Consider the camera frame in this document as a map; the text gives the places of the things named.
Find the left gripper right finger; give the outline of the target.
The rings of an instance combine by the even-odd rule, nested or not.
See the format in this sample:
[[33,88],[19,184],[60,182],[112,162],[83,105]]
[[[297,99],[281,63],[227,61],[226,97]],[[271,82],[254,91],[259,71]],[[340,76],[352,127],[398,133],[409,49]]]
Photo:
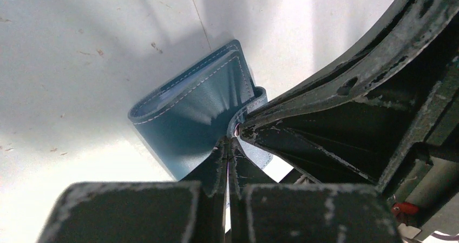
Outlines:
[[386,202],[364,184],[276,183],[228,141],[233,242],[401,242]]

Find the blue leather card holder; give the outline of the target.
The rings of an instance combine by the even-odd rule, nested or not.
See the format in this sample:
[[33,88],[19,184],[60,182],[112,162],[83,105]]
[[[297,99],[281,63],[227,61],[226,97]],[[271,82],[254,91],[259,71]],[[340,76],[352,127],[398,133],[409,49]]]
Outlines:
[[266,90],[255,85],[240,42],[231,40],[147,94],[128,118],[181,180],[266,103]]

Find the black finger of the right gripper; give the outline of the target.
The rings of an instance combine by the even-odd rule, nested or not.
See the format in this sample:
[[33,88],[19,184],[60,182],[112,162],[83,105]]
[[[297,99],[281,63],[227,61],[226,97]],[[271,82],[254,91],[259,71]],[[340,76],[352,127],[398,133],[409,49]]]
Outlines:
[[316,183],[392,194],[415,144],[458,141],[458,0],[394,0],[345,53],[239,130]]

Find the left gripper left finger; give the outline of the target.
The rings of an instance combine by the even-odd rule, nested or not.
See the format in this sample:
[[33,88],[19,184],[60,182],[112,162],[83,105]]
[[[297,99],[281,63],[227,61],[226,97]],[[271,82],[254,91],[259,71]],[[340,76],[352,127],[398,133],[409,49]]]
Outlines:
[[228,138],[177,182],[79,182],[39,242],[224,242]]

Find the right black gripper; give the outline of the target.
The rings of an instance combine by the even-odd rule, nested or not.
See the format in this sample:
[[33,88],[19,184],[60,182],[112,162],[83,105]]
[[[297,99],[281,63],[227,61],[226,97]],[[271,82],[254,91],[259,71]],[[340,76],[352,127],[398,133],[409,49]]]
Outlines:
[[415,239],[458,216],[458,84],[436,83],[387,165],[387,202]]

